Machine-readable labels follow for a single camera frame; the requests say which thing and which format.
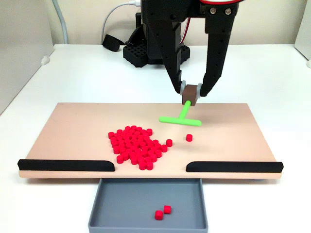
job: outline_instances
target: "table surface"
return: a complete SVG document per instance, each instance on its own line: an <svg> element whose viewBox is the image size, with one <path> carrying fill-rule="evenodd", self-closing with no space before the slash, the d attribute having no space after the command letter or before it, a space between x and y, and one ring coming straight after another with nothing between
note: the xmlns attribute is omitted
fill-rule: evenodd
<svg viewBox="0 0 311 233"><path fill-rule="evenodd" d="M181 69L202 81L206 47ZM201 103L247 103L280 180L204 180L209 233L305 232L310 221L311 69L293 45L229 46L222 78ZM0 116L0 232L87 233L98 179L22 179L25 158L58 102L179 103L163 66L135 68L99 45L55 45Z"/></svg>

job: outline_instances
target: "green t-shaped pusher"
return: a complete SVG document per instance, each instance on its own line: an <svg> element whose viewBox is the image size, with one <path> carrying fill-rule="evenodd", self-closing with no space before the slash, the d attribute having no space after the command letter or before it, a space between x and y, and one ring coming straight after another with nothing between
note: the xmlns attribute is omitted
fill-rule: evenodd
<svg viewBox="0 0 311 233"><path fill-rule="evenodd" d="M179 125L201 126L202 122L200 120L185 119L190 106L191 106L191 101L187 100L185 102L183 109L181 110L179 118L160 116L159 121L163 123L171 123L171 124L179 124Z"/></svg>

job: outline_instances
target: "gray bin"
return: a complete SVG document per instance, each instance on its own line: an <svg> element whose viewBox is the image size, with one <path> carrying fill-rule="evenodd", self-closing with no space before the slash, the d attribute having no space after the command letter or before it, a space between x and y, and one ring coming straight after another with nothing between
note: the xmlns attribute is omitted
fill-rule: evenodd
<svg viewBox="0 0 311 233"><path fill-rule="evenodd" d="M172 207L155 220L155 211ZM101 179L90 233L207 233L201 179Z"/></svg>

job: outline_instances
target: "pink board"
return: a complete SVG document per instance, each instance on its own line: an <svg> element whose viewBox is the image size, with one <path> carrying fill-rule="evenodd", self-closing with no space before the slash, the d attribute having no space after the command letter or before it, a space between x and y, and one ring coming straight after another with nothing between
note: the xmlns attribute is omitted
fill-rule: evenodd
<svg viewBox="0 0 311 233"><path fill-rule="evenodd" d="M20 170L24 178L226 178L278 179L281 172L186 172L192 161L276 162L247 104L197 104L187 117L201 127L160 123L178 117L181 104L59 103L26 159L108 160L114 172ZM117 164L108 132L137 125L153 129L151 139L173 146L139 170L130 161ZM193 135L187 142L186 135Z"/></svg>

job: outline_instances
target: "black mount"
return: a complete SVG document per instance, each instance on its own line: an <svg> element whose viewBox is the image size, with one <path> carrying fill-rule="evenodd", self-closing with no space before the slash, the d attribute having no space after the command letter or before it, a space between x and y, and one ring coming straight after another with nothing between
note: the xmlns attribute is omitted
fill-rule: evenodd
<svg viewBox="0 0 311 233"><path fill-rule="evenodd" d="M148 43L146 39L144 33L144 25L141 24L141 13L136 13L136 29L134 30L126 44L127 45L123 48L123 57L135 67L143 67L146 64L163 64L163 59L161 57L160 50L157 48L156 43ZM184 61L190 58L190 49L183 44L180 45L180 48L180 64L182 64Z"/></svg>

